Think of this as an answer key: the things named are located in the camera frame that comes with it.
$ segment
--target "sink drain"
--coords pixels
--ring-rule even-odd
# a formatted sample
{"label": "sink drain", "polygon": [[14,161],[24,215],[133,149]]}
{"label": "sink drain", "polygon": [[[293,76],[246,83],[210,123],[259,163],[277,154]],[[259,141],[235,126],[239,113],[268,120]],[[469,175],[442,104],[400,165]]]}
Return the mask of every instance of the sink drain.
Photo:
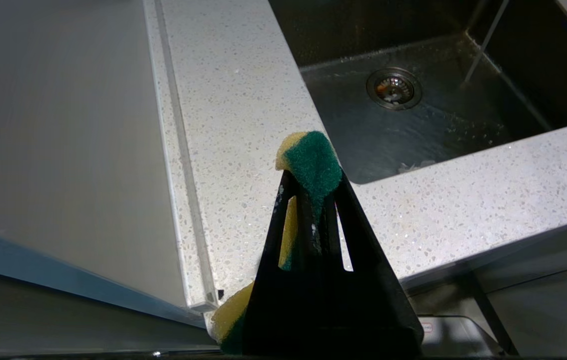
{"label": "sink drain", "polygon": [[421,100],[421,85],[412,73],[398,67],[382,68],[366,82],[370,98],[386,109],[405,110]]}

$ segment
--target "drain strainer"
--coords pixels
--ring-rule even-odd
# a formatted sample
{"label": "drain strainer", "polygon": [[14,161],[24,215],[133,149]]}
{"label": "drain strainer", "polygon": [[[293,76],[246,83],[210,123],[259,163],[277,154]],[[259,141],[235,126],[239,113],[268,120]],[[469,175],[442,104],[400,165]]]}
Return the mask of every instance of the drain strainer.
{"label": "drain strainer", "polygon": [[421,100],[421,85],[417,78],[398,67],[382,68],[366,82],[370,98],[386,109],[405,110]]}

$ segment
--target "quartz countertop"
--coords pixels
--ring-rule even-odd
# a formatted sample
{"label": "quartz countertop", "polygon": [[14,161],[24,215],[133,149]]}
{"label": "quartz countertop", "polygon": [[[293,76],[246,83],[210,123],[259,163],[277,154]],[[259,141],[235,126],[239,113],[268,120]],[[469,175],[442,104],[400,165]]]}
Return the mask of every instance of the quartz countertop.
{"label": "quartz countertop", "polygon": [[[267,0],[145,6],[185,294],[205,312],[256,275],[281,141],[323,125]],[[567,225],[567,127],[352,186],[414,276]]]}

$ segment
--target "kitchen sink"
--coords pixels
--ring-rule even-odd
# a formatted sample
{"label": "kitchen sink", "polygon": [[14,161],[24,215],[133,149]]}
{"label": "kitchen sink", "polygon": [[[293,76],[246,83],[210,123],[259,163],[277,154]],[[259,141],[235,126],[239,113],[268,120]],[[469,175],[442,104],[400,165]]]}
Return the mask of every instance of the kitchen sink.
{"label": "kitchen sink", "polygon": [[270,0],[343,170],[369,183],[567,126],[567,14],[501,0]]}

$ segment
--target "sponge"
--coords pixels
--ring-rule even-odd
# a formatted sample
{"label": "sponge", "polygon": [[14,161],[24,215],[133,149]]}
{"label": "sponge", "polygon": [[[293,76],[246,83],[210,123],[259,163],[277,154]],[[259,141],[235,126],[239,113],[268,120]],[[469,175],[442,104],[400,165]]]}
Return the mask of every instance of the sponge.
{"label": "sponge", "polygon": [[[277,150],[275,168],[290,171],[306,189],[318,223],[325,197],[338,187],[342,177],[341,167],[325,135],[318,131],[288,135]],[[297,232],[297,199],[293,197],[286,209],[279,253],[279,268],[284,271],[292,270]],[[251,282],[229,297],[212,316],[210,334],[226,354],[242,353],[243,322],[253,285]]]}

